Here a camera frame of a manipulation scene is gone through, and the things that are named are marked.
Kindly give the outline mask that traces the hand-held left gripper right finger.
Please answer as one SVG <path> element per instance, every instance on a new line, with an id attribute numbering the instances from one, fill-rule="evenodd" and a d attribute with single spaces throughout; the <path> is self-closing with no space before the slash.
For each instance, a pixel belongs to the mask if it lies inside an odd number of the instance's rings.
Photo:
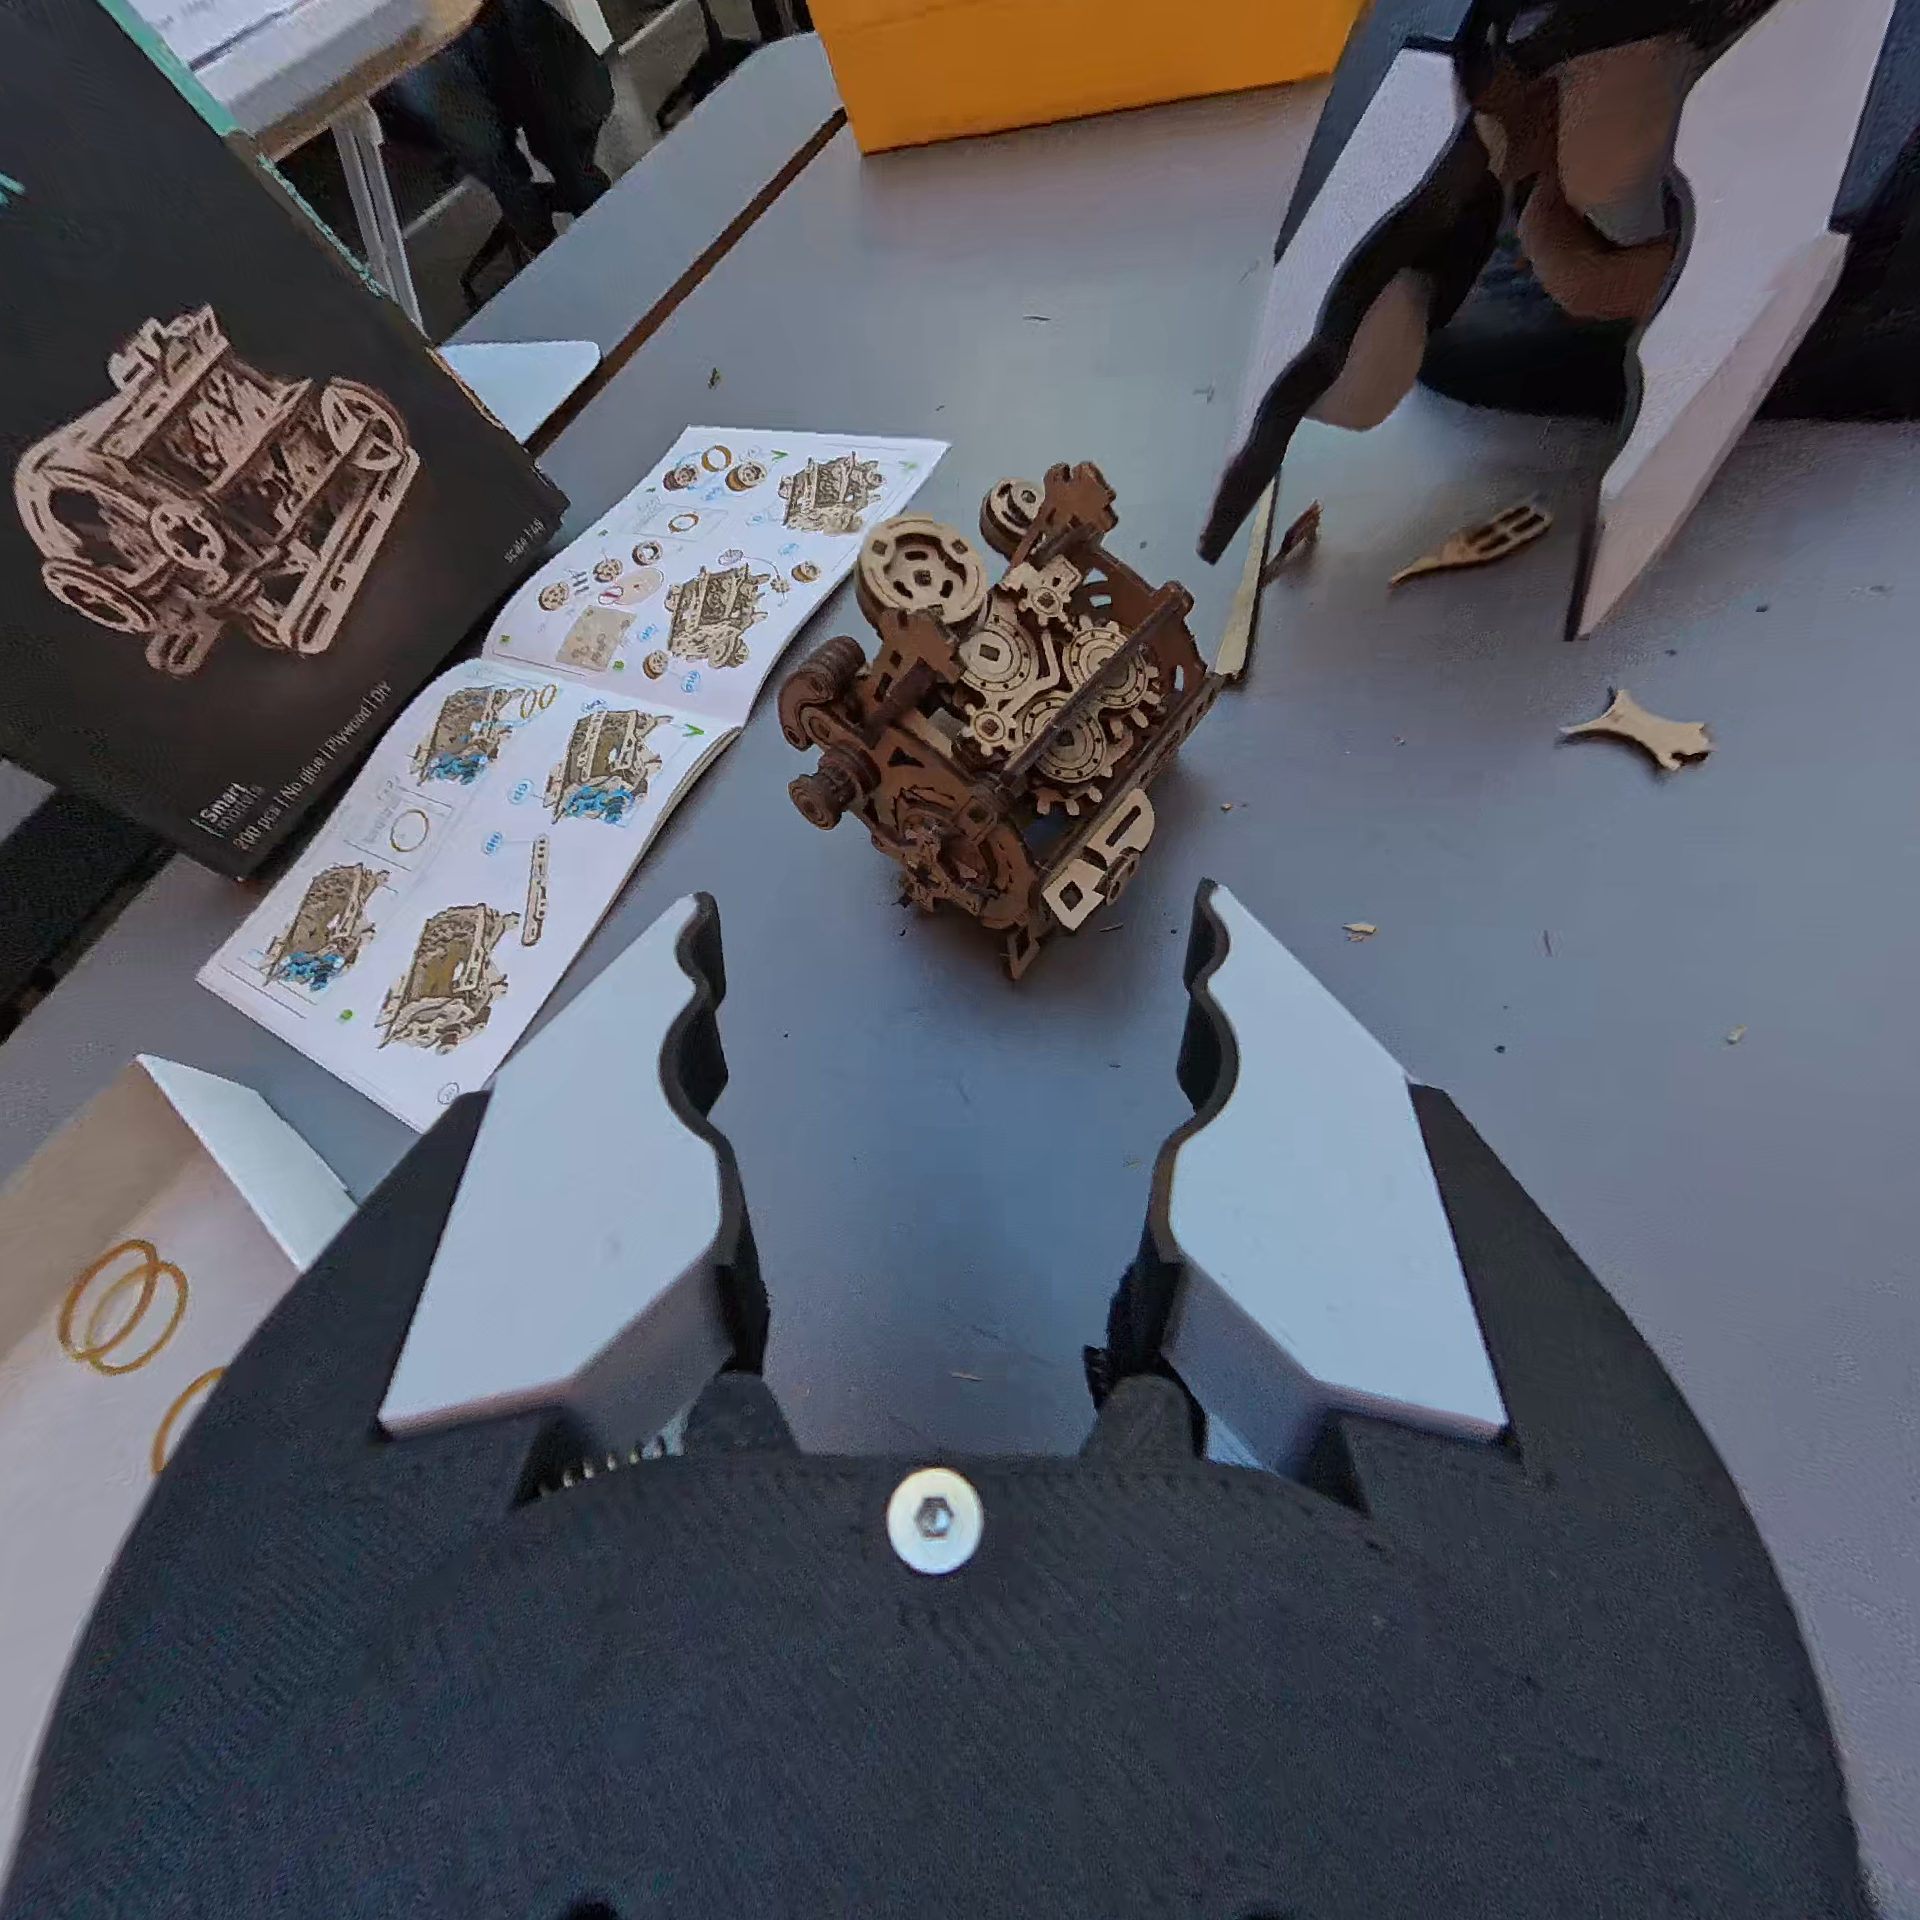
<path id="1" fill-rule="evenodd" d="M 1337 1416 L 1493 1444 L 1507 1405 L 1397 1056 L 1201 880 L 1177 1060 L 1101 1384 L 1169 1376 L 1240 1454 L 1301 1473 Z"/>

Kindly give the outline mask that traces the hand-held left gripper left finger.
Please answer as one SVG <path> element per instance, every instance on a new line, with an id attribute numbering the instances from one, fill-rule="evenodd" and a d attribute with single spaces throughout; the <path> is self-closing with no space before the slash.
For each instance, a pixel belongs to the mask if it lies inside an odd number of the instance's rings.
<path id="1" fill-rule="evenodd" d="M 674 901 L 496 1071 L 380 1422 L 556 1412 L 585 1454 L 651 1441 L 757 1372 L 769 1305 L 731 1143 L 711 893 Z"/>

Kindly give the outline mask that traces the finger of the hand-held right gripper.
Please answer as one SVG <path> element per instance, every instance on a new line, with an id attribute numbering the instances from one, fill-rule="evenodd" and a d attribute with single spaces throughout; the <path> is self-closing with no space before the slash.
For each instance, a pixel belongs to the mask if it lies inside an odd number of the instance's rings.
<path id="1" fill-rule="evenodd" d="M 1634 340 L 1623 441 L 1600 478 L 1569 637 L 1591 637 L 1707 494 L 1841 279 L 1841 182 L 1898 7 L 1769 7 L 1679 113 L 1682 244 Z"/>
<path id="2" fill-rule="evenodd" d="M 1303 423 L 1381 424 L 1488 257 L 1504 192 L 1475 126 L 1482 50 L 1349 50 L 1277 238 L 1226 463 L 1195 550 L 1216 561 Z"/>

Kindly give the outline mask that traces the thin wooden strip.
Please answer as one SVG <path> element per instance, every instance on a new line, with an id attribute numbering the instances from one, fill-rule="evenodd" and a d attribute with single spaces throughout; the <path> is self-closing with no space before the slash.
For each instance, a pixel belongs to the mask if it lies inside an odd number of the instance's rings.
<path id="1" fill-rule="evenodd" d="M 1240 585 L 1234 588 L 1231 613 L 1216 641 L 1213 672 L 1228 684 L 1241 678 L 1249 653 L 1253 648 L 1257 613 L 1265 591 L 1263 576 L 1268 557 L 1276 503 L 1277 482 L 1268 482 L 1259 494 L 1259 501 L 1250 516 L 1250 530 L 1241 556 Z"/>

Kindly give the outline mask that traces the wooden mechanical model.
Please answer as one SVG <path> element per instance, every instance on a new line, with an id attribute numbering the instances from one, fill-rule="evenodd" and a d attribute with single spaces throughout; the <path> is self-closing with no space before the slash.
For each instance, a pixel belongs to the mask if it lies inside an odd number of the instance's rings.
<path id="1" fill-rule="evenodd" d="M 797 813 L 858 820 L 903 901 L 995 934 L 1009 978 L 1120 901 L 1151 788 L 1228 686 L 1188 589 L 1130 566 L 1116 530 L 1095 463 L 1000 480 L 976 535 L 884 518 L 855 560 L 873 650 L 834 636 L 777 696 L 789 744 L 819 754 L 789 785 Z"/>

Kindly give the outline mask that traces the black foam pad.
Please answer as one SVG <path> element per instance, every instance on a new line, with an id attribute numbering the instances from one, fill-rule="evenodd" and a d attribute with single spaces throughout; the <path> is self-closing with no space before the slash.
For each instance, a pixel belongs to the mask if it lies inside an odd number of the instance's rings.
<path id="1" fill-rule="evenodd" d="M 1633 319 L 1578 319 L 1503 241 L 1467 301 L 1427 345 L 1421 384 L 1514 415 L 1617 420 Z M 1760 417 L 1899 423 L 1917 417 L 1915 229 L 1857 247 L 1831 298 L 1771 384 Z"/>

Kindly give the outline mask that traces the white instruction booklet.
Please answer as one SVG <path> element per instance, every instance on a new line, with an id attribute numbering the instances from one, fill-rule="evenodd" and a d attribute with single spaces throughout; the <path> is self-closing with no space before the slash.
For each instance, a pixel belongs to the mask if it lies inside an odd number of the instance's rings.
<path id="1" fill-rule="evenodd" d="M 426 1128 L 504 1064 L 939 438 L 690 424 L 377 740 L 203 990 Z"/>

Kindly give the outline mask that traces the yellow plastic bin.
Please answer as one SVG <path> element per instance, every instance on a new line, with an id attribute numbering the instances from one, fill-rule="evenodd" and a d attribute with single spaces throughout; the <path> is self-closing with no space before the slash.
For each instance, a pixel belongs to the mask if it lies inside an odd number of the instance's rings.
<path id="1" fill-rule="evenodd" d="M 864 152 L 1317 80 L 1363 1 L 812 1 Z"/>

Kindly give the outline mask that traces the pointed slotted wooden offcut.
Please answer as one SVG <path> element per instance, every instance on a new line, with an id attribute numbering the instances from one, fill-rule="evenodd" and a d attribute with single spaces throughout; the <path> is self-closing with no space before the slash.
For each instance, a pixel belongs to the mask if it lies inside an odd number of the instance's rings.
<path id="1" fill-rule="evenodd" d="M 1434 549 L 1400 566 L 1389 588 L 1404 588 L 1442 570 L 1479 569 L 1512 560 L 1553 530 L 1553 510 L 1536 495 L 1512 501 L 1472 522 L 1453 528 Z"/>

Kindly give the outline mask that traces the star-shaped wooden offcut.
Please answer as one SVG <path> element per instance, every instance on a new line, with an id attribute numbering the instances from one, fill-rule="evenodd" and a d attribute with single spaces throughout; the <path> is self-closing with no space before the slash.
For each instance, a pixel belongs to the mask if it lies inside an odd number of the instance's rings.
<path id="1" fill-rule="evenodd" d="M 1563 744 L 1609 740 L 1639 751 L 1659 775 L 1675 775 L 1715 754 L 1712 729 L 1645 708 L 1626 686 L 1609 687 L 1607 706 L 1585 722 L 1557 729 Z"/>

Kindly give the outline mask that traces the group of tan rubber bands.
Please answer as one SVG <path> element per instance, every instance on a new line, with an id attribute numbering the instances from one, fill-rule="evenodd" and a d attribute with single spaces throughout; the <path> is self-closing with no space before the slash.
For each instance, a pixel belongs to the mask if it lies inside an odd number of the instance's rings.
<path id="1" fill-rule="evenodd" d="M 178 1433 L 219 1380 L 212 1352 L 226 1282 L 154 1238 L 113 1238 L 67 1284 L 56 1341 L 81 1372 L 84 1437 L 128 1449 L 154 1480 Z"/>

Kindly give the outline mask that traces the white cardboard box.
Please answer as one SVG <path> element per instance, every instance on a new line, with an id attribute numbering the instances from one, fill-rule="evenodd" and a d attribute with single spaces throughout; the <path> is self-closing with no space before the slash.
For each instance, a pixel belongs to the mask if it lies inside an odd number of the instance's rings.
<path id="1" fill-rule="evenodd" d="M 215 1358 L 242 1351 L 352 1214 L 321 1154 L 253 1089 L 138 1056 L 5 1184 L 2 1780 L 23 1798 L 64 1665 L 154 1479 L 84 1437 L 56 1336 L 67 1284 L 109 1241 L 219 1276 Z"/>

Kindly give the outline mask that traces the black block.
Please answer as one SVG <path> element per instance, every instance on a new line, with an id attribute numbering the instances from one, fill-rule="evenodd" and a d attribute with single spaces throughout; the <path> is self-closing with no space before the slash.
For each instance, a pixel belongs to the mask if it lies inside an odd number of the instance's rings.
<path id="1" fill-rule="evenodd" d="M 2 1038 L 164 865 L 160 838 L 2 764 Z"/>

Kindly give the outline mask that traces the black office chair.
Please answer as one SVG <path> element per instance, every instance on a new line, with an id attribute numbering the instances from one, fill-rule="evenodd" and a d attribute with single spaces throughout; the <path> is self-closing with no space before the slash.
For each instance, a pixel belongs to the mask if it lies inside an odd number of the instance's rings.
<path id="1" fill-rule="evenodd" d="M 559 216 L 588 213 L 612 185 L 596 142 L 612 113 L 609 64 L 546 1 L 485 1 L 471 24 L 375 95 L 387 127 L 479 181 L 499 207 L 490 240 L 461 272 L 512 252 L 521 263 L 559 240 Z"/>

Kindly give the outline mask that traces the white instruction poster board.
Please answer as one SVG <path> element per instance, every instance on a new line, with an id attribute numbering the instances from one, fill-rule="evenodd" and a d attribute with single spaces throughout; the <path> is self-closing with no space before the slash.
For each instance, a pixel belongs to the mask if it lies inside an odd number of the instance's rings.
<path id="1" fill-rule="evenodd" d="M 345 120 L 458 40 L 479 1 L 107 1 L 223 135 L 269 158 Z"/>

